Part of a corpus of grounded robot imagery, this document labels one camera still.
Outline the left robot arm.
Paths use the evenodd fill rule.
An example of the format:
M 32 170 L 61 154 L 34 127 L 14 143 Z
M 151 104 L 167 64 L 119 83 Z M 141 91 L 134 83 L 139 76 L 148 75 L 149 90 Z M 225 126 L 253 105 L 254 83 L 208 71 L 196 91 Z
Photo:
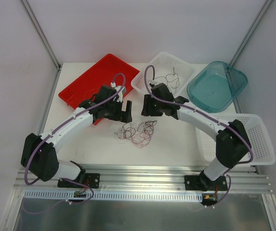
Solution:
M 81 187 L 85 182 L 85 169 L 74 161 L 59 160 L 57 154 L 78 132 L 100 119 L 131 122 L 132 102 L 127 101 L 126 109 L 122 110 L 125 92 L 124 86 L 117 86 L 114 82 L 103 85 L 98 93 L 82 101 L 57 127 L 40 135 L 29 134 L 25 139 L 21 158 L 25 172 L 33 173 L 41 181 L 52 178 L 68 179 L 74 187 Z

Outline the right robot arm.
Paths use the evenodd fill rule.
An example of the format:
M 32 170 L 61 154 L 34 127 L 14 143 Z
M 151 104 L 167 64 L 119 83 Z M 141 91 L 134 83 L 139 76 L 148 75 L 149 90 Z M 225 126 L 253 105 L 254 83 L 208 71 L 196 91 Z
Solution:
M 174 97 L 163 84 L 146 85 L 143 116 L 171 116 L 187 122 L 206 133 L 216 143 L 214 160 L 199 174 L 191 186 L 200 191 L 211 190 L 220 176 L 227 173 L 247 154 L 252 153 L 244 125 L 237 119 L 232 122 L 216 118 L 197 108 L 188 99 Z

